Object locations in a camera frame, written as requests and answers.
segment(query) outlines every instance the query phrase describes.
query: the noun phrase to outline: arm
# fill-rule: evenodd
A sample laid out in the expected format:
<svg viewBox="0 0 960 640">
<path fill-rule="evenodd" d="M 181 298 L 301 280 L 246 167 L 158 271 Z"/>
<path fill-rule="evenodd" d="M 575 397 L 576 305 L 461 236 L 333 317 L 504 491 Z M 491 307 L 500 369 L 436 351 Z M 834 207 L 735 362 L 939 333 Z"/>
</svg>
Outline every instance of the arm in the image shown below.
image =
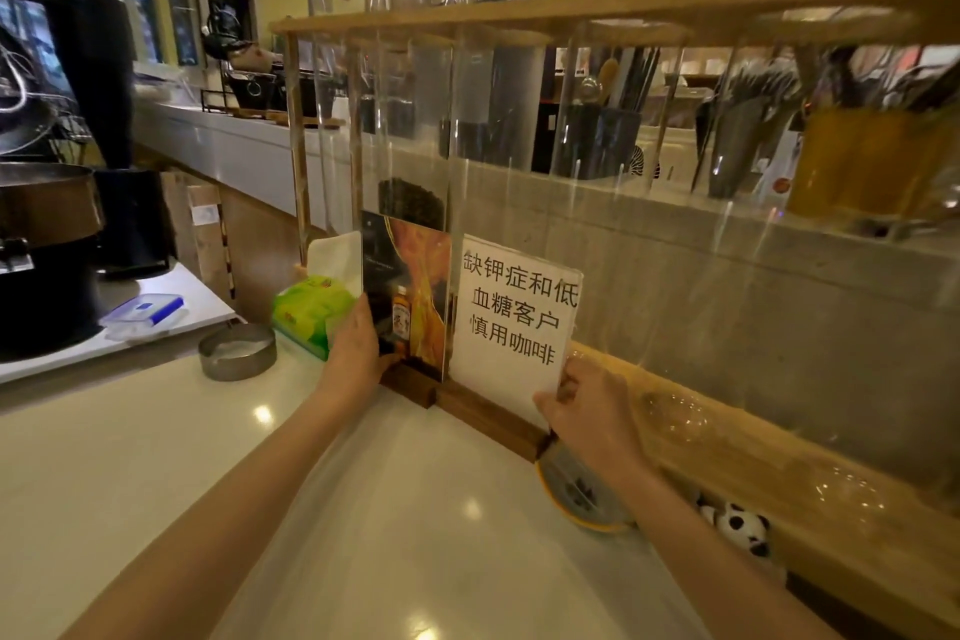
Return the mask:
<svg viewBox="0 0 960 640">
<path fill-rule="evenodd" d="M 313 393 L 130 562 L 61 640 L 208 637 L 307 474 L 363 411 L 392 361 L 378 357 L 362 296 Z"/>
<path fill-rule="evenodd" d="M 581 357 L 558 395 L 534 402 L 573 453 L 613 489 L 716 640 L 840 640 L 742 549 L 717 534 L 643 454 L 626 382 Z"/>
</svg>

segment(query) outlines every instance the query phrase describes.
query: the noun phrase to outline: forearm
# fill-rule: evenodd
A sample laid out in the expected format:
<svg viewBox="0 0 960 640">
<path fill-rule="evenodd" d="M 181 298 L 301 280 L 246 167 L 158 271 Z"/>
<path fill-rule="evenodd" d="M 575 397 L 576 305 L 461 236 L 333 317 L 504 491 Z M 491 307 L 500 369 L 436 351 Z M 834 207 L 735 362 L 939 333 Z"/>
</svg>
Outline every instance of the forearm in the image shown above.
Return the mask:
<svg viewBox="0 0 960 640">
<path fill-rule="evenodd" d="M 315 394 L 103 590 L 61 640 L 205 638 L 348 416 Z"/>
<path fill-rule="evenodd" d="M 614 489 L 715 640 L 839 640 L 653 470 L 630 469 L 616 483 Z"/>
</svg>

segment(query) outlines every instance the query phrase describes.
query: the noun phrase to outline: white countertop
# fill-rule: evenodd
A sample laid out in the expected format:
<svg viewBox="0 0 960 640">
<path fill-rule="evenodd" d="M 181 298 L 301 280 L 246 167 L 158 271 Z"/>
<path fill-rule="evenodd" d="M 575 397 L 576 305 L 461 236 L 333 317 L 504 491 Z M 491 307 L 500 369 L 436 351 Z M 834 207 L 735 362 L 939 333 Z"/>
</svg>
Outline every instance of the white countertop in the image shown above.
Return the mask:
<svg viewBox="0 0 960 640">
<path fill-rule="evenodd" d="M 184 332 L 203 329 L 211 324 L 228 321 L 236 316 L 232 308 L 221 301 L 182 263 L 175 263 L 169 271 L 159 276 L 136 281 L 104 281 L 100 283 L 102 306 L 108 311 L 138 294 L 172 294 L 183 297 L 183 306 L 178 310 L 180 313 L 175 312 L 167 317 L 170 320 L 169 326 L 158 330 L 147 339 L 138 340 L 138 343 L 152 342 Z M 101 330 L 86 341 L 48 355 L 36 356 L 32 359 L 0 362 L 0 384 L 58 367 L 76 365 L 84 360 L 119 352 L 130 346 L 131 344 L 125 341 L 107 339 L 106 332 Z"/>
<path fill-rule="evenodd" d="M 54 638 L 289 416 L 322 363 L 187 356 L 0 415 L 0 627 Z M 639 534 L 570 524 L 533 467 L 381 389 L 318 464 L 218 638 L 705 638 Z"/>
</svg>

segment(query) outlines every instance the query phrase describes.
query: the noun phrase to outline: bottle label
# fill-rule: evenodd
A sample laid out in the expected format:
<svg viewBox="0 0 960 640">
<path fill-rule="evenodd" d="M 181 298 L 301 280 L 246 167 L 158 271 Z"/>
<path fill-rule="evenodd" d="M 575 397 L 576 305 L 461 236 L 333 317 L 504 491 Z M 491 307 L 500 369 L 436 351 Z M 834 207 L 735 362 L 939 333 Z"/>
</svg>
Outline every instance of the bottle label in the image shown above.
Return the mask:
<svg viewBox="0 0 960 640">
<path fill-rule="evenodd" d="M 393 335 L 404 342 L 410 340 L 410 309 L 403 304 L 393 304 Z"/>
</svg>

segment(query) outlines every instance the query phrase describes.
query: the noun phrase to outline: bottle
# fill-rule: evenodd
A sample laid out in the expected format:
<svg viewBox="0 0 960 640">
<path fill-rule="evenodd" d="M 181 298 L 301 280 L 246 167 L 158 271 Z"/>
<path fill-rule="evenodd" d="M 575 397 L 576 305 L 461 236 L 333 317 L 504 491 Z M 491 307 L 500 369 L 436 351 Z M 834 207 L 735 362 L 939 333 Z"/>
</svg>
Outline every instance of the bottle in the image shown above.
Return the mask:
<svg viewBox="0 0 960 640">
<path fill-rule="evenodd" d="M 393 351 L 410 356 L 410 302 L 406 286 L 397 286 L 393 295 Z"/>
</svg>

